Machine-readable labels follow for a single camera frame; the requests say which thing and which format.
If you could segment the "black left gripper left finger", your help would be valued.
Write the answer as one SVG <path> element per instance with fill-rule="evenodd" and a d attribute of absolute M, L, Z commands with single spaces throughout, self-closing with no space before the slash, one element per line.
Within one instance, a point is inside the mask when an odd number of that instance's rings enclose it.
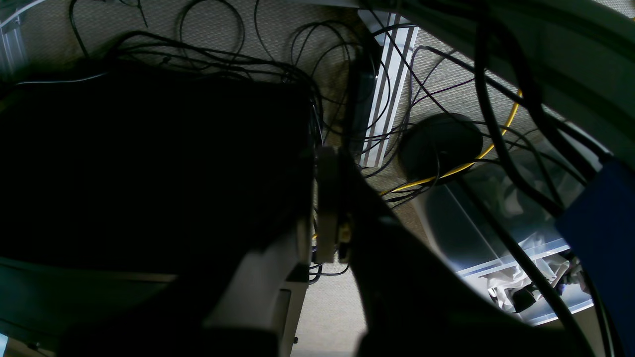
<path fill-rule="evenodd" d="M 1 94 L 1 334 L 60 357 L 278 357 L 306 278 L 299 84 L 125 66 Z"/>

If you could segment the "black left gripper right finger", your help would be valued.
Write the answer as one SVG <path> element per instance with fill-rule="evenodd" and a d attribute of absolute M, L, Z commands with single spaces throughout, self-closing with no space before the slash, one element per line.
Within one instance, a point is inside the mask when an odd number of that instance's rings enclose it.
<path fill-rule="evenodd" d="M 489 222 L 563 324 L 530 327 L 468 287 L 399 221 L 347 152 L 317 150 L 317 261 L 335 254 L 357 282 L 367 323 L 359 357 L 589 357 L 562 298 L 499 222 Z"/>

